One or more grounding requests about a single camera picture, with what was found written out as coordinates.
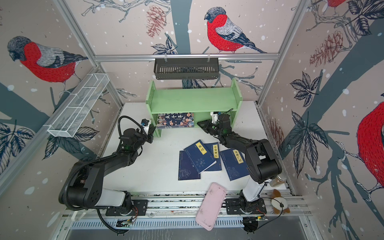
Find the blue book yellow label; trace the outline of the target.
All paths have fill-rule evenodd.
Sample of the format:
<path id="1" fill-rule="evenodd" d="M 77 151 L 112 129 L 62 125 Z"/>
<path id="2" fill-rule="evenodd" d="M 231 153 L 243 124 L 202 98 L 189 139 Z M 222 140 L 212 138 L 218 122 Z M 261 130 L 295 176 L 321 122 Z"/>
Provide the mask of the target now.
<path id="1" fill-rule="evenodd" d="M 184 151 L 199 174 L 217 163 L 217 160 L 201 140 L 186 147 Z"/>

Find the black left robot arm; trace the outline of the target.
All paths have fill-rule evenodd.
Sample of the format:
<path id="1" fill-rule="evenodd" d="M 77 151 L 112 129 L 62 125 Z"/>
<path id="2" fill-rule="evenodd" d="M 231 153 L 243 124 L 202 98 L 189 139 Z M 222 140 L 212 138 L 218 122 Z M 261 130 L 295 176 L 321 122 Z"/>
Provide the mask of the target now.
<path id="1" fill-rule="evenodd" d="M 143 119 L 138 123 L 129 116 L 128 119 L 137 125 L 137 129 L 124 131 L 118 128 L 119 144 L 117 150 L 103 158 L 85 162 L 78 161 L 72 167 L 67 180 L 59 194 L 59 202 L 72 211 L 88 209 L 117 208 L 126 212 L 134 209 L 131 194 L 126 191 L 109 190 L 103 187 L 105 176 L 132 165 L 143 152 L 145 143 L 152 143 L 155 127 L 151 120 Z"/>

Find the colourful illustrated thick book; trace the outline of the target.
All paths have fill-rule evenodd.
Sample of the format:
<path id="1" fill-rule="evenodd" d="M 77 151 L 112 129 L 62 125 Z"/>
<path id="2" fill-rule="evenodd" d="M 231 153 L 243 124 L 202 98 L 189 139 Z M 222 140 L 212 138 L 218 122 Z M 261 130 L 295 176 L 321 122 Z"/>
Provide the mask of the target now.
<path id="1" fill-rule="evenodd" d="M 158 129 L 193 128 L 194 113 L 158 114 L 156 127 Z"/>

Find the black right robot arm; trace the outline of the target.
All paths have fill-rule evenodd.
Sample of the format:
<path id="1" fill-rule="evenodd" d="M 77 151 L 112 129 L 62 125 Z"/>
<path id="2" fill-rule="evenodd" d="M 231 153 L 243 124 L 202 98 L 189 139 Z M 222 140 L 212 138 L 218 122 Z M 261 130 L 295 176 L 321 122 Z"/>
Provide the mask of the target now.
<path id="1" fill-rule="evenodd" d="M 264 214 L 262 190 L 267 186 L 267 181 L 276 178 L 282 172 L 270 142 L 266 139 L 247 139 L 233 132 L 231 117 L 228 114 L 219 115 L 215 123 L 211 120 L 200 121 L 198 126 L 205 133 L 217 138 L 223 146 L 245 155 L 250 179 L 240 192 L 240 209 L 245 214 L 254 212 Z"/>

